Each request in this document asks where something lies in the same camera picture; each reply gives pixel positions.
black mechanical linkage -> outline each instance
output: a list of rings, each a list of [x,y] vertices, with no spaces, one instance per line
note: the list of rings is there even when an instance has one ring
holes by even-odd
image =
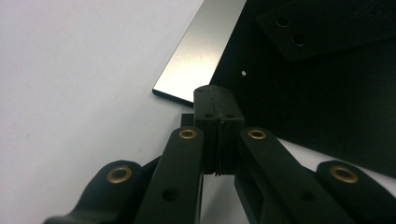
[[[91,180],[72,212],[49,218],[45,224],[132,222],[145,193],[145,184],[139,164],[111,162]]]
[[[244,129],[239,149],[264,198],[258,223],[355,223],[268,131]]]
[[[358,223],[396,223],[396,199],[360,169],[341,161],[326,161],[315,174]]]
[[[199,223],[204,134],[195,127],[172,132],[134,224]]]
[[[396,223],[396,199],[340,161],[304,168],[268,131],[246,128],[233,95],[194,92],[161,157],[144,167],[115,161],[89,183],[75,209],[45,224],[198,224],[203,174],[235,175],[251,224]]]

